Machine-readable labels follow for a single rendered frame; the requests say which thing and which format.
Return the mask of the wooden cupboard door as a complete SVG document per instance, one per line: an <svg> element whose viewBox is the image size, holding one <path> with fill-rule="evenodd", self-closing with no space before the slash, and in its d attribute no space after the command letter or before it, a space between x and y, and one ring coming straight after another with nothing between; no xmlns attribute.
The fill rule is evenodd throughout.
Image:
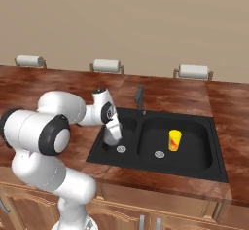
<svg viewBox="0 0 249 230"><path fill-rule="evenodd" d="M31 187L0 183L12 230L51 230L59 220L58 197Z"/></svg>
<svg viewBox="0 0 249 230"><path fill-rule="evenodd" d="M87 210L99 230L139 230L140 214L145 215L144 230L151 230L150 214L141 208L93 200Z"/></svg>
<svg viewBox="0 0 249 230"><path fill-rule="evenodd" d="M151 230L156 230L157 218L161 218L161 230L249 230L249 228L234 228L206 221L164 214L151 215Z"/></svg>

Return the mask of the black double basin sink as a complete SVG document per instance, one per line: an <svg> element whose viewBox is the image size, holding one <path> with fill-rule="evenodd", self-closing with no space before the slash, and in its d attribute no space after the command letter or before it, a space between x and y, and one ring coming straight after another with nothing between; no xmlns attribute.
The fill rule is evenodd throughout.
<svg viewBox="0 0 249 230"><path fill-rule="evenodd" d="M168 173L226 183L226 169L214 120L211 117L145 111L139 140L135 141L137 109L119 108L123 138L114 146L101 129L87 157L91 163ZM179 149L168 149L171 130L182 133Z"/></svg>

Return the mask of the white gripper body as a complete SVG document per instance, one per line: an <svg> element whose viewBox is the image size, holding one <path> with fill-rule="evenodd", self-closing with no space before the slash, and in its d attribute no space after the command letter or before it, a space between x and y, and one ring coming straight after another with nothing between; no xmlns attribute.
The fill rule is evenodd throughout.
<svg viewBox="0 0 249 230"><path fill-rule="evenodd" d="M122 139L122 126L117 118L105 125L104 142L107 145L113 146Z"/></svg>

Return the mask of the yellow cup with red print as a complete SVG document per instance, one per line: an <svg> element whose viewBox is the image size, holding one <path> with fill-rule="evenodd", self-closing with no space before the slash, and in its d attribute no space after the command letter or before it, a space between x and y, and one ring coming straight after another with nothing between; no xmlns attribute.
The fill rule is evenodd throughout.
<svg viewBox="0 0 249 230"><path fill-rule="evenodd" d="M178 130L171 130L168 138L168 149L170 151L177 151L179 149L182 133Z"/></svg>

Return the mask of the white cushioned stool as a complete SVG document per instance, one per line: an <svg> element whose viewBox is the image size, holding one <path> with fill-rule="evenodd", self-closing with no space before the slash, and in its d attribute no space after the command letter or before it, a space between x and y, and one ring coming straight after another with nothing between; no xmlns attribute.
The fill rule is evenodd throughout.
<svg viewBox="0 0 249 230"><path fill-rule="evenodd" d="M205 79L211 81L213 72L205 65L180 64L173 70L174 78Z"/></svg>
<svg viewBox="0 0 249 230"><path fill-rule="evenodd" d="M119 60L112 59L95 59L93 63L89 65L91 72L109 72L125 74L125 67L121 65Z"/></svg>
<svg viewBox="0 0 249 230"><path fill-rule="evenodd" d="M17 66L43 67L46 68L46 62L42 56L37 55L17 55L15 58Z"/></svg>

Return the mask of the black sink tap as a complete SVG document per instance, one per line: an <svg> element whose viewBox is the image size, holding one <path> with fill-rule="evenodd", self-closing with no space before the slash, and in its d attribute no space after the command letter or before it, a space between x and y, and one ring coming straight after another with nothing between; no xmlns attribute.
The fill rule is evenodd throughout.
<svg viewBox="0 0 249 230"><path fill-rule="evenodd" d="M137 129L135 131L135 141L139 140L142 123L144 121L144 116L145 116L145 110L143 109L143 94L144 94L144 87L142 85L139 85L137 87L136 95L134 97L134 101L137 105Z"/></svg>

